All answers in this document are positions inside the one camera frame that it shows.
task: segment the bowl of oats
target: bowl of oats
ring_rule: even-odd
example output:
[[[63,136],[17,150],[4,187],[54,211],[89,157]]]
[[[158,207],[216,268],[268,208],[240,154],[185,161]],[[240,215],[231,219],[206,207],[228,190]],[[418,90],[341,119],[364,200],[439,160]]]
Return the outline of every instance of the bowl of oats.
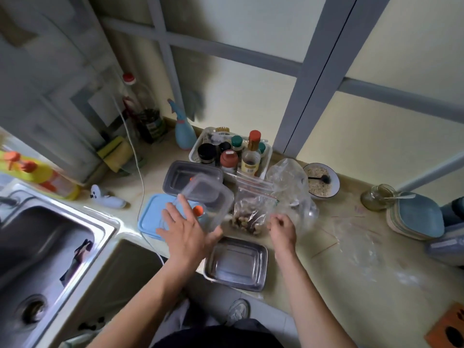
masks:
[[[340,190],[340,180],[335,171],[329,166],[313,162],[307,164],[303,169],[308,177],[312,177],[311,179],[308,178],[308,191],[313,199],[332,198]]]

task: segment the blue spray bottle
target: blue spray bottle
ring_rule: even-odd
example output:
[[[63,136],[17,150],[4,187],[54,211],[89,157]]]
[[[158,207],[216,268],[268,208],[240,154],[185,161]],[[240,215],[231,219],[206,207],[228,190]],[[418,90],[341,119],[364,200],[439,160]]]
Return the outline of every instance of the blue spray bottle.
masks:
[[[168,99],[167,102],[171,105],[172,112],[176,112],[177,114],[177,122],[175,124],[175,140],[177,145],[182,150],[192,150],[194,147],[197,136],[195,135],[195,131],[190,123],[187,121],[187,116],[185,112],[181,110],[179,106],[175,104],[174,101]]]

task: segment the forearm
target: forearm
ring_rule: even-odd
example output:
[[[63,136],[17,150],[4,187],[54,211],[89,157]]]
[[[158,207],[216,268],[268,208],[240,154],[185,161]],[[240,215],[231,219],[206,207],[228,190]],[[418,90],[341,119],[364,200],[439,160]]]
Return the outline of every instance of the forearm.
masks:
[[[303,348],[356,345],[324,303],[296,254],[278,259]]]
[[[190,269],[168,260],[88,347],[148,347],[190,272]]]

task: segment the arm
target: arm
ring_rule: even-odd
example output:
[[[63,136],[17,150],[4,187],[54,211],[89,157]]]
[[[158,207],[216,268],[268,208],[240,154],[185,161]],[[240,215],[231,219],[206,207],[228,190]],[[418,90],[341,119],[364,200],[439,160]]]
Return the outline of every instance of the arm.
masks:
[[[283,274],[290,298],[298,337],[303,348],[356,348],[335,319],[295,251],[295,226],[287,215],[272,215],[270,236],[275,258]]]
[[[162,215],[169,231],[157,229],[171,257],[156,275],[105,326],[88,348],[146,348],[174,305],[177,295],[213,246],[222,237],[222,229],[205,234],[183,195],[178,196],[187,219],[171,203]]]

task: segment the person's left hand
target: person's left hand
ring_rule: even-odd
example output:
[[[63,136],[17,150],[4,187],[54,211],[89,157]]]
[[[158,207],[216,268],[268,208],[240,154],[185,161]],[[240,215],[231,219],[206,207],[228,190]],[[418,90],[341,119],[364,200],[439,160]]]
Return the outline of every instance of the person's left hand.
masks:
[[[156,233],[166,241],[171,254],[169,258],[171,263],[193,273],[201,260],[222,238],[223,232],[220,226],[211,233],[203,232],[187,199],[182,194],[179,194],[177,199],[182,205],[186,218],[183,218],[172,203],[167,203],[166,209],[161,211],[161,214],[169,226],[169,231],[157,228]]]

